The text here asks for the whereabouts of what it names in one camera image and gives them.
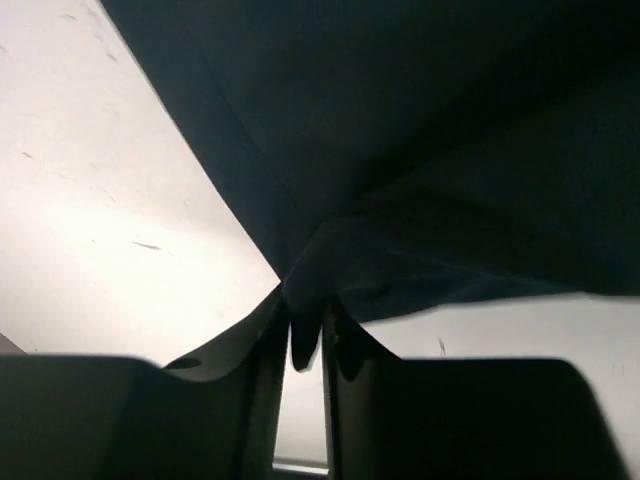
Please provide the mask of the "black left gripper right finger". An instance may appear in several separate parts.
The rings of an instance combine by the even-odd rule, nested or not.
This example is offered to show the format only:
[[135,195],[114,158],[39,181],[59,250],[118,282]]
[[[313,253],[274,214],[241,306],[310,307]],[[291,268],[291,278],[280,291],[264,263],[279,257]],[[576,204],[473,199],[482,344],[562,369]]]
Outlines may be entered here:
[[551,358],[403,359],[333,302],[323,325],[333,479],[626,479],[586,379]]

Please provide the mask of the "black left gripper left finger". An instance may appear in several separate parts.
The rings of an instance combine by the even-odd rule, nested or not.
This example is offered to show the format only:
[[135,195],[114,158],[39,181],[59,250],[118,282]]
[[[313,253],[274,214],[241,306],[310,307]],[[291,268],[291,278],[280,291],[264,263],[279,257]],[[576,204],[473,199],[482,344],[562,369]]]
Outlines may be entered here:
[[268,478],[288,328],[273,291],[165,367],[114,356],[3,356],[2,477]]

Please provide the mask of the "dark navy shorts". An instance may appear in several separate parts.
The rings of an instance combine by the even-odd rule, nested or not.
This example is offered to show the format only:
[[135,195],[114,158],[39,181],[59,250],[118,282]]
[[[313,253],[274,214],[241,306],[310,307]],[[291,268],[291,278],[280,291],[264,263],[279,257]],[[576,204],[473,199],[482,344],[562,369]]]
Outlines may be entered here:
[[635,1],[107,1],[279,277],[324,309],[639,293]]

